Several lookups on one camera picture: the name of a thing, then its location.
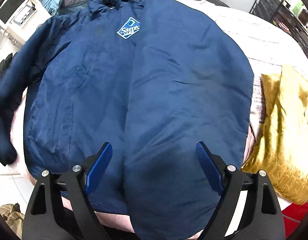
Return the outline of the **navy blue jacket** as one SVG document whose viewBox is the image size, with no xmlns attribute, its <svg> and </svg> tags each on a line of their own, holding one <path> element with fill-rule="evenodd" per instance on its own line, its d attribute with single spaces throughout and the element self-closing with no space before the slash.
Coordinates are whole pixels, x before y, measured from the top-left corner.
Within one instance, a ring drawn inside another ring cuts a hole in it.
<svg viewBox="0 0 308 240">
<path fill-rule="evenodd" d="M 207 15 L 174 0 L 93 0 L 43 23 L 0 80 L 0 162 L 15 161 L 14 112 L 26 94 L 24 153 L 33 177 L 61 173 L 111 143 L 89 196 L 128 215 L 141 239 L 186 239 L 219 202 L 195 154 L 204 142 L 241 166 L 253 71 Z"/>
</svg>

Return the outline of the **red cloth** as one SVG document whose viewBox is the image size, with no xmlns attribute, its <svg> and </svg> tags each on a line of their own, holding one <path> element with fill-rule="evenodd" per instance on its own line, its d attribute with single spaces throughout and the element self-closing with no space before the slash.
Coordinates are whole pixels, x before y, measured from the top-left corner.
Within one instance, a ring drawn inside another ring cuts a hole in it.
<svg viewBox="0 0 308 240">
<path fill-rule="evenodd" d="M 283 219 L 285 225 L 285 236 L 288 238 L 300 225 L 305 215 L 308 213 L 308 202 L 303 205 L 291 204 L 283 209 Z"/>
</svg>

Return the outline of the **olive khaki garment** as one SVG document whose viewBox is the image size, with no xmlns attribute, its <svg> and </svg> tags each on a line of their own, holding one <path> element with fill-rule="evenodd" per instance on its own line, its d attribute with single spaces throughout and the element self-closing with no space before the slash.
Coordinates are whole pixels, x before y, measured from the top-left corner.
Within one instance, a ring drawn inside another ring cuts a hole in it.
<svg viewBox="0 0 308 240">
<path fill-rule="evenodd" d="M 21 213 L 19 204 L 2 205 L 0 207 L 0 214 L 9 228 L 22 239 L 25 215 Z"/>
</svg>

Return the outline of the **mustard yellow garment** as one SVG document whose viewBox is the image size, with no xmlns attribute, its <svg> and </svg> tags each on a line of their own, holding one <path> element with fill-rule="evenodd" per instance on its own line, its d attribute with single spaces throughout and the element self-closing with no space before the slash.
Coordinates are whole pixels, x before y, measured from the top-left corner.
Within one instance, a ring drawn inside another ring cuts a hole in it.
<svg viewBox="0 0 308 240">
<path fill-rule="evenodd" d="M 293 67 L 262 76 L 266 115 L 261 135 L 242 165 L 248 173 L 266 171 L 286 200 L 308 201 L 308 81 Z"/>
</svg>

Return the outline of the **pink bed sheet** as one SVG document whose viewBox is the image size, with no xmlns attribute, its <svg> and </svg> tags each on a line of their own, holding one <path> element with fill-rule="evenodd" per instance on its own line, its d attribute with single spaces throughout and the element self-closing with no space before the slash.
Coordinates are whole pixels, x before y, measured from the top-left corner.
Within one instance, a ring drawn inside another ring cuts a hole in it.
<svg viewBox="0 0 308 240">
<path fill-rule="evenodd" d="M 189 8 L 196 9 L 209 16 L 215 23 L 229 35 L 247 56 L 254 72 L 253 96 L 250 113 L 250 124 L 246 146 L 243 155 L 243 165 L 252 155 L 260 135 L 261 124 L 266 116 L 265 96 L 263 93 L 261 74 L 278 74 L 282 66 L 293 66 L 308 80 L 308 59 L 297 42 L 279 30 L 277 27 L 257 16 L 247 12 L 213 5 L 208 1 L 175 0 Z M 10 165 L 32 185 L 36 179 L 28 171 L 23 138 L 23 123 L 25 112 L 26 90 L 23 92 L 21 104 L 15 112 L 11 128 L 11 141 L 17 151 L 16 161 Z M 123 232 L 134 233 L 134 228 L 128 215 L 115 215 L 96 212 L 100 222 L 105 226 L 120 229 Z"/>
</svg>

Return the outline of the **white appliance with screen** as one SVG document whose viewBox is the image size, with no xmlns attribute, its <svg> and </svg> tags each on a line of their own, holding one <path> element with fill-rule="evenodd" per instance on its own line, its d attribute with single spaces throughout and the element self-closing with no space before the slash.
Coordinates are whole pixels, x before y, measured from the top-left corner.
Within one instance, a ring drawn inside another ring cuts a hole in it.
<svg viewBox="0 0 308 240">
<path fill-rule="evenodd" d="M 24 44 L 51 15 L 40 0 L 3 0 L 0 26 L 18 43 Z"/>
</svg>

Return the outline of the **black metal rack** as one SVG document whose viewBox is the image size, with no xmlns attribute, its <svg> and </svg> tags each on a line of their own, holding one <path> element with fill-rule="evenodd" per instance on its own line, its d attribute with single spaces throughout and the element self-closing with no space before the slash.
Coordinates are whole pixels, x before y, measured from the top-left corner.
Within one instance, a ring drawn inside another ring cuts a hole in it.
<svg viewBox="0 0 308 240">
<path fill-rule="evenodd" d="M 287 0 L 255 0 L 249 13 L 293 37 L 308 59 L 308 29 L 291 10 Z"/>
</svg>

